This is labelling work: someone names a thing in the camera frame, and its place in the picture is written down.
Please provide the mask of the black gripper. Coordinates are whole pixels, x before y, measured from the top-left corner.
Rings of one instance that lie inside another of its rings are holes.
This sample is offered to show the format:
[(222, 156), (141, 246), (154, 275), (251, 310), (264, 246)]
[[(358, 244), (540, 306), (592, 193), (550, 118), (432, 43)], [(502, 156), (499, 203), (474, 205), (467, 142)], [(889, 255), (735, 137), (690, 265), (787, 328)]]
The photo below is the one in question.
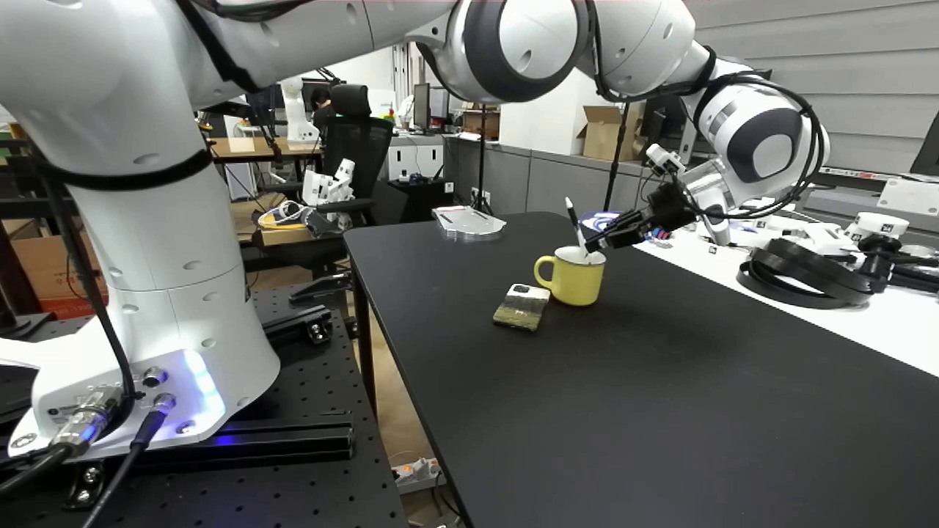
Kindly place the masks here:
[(633, 246), (649, 231), (662, 228), (675, 231), (696, 221), (691, 205), (687, 203), (684, 191), (675, 183), (656, 184), (649, 193), (649, 203), (633, 211), (596, 211), (592, 231), (587, 231), (587, 253), (606, 253)]

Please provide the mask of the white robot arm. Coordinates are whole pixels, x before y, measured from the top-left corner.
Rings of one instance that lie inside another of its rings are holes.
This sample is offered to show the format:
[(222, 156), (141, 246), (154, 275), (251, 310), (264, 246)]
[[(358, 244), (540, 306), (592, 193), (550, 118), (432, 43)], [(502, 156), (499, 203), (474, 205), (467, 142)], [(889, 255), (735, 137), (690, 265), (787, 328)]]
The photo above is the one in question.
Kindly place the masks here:
[(684, 0), (0, 0), (0, 105), (65, 184), (107, 303), (80, 332), (12, 340), (33, 378), (9, 457), (219, 431), (278, 375), (242, 285), (203, 108), (389, 43), (417, 43), (468, 102), (526, 102), (587, 74), (611, 99), (675, 93), (734, 199), (788, 199), (826, 162), (813, 105), (696, 35)]

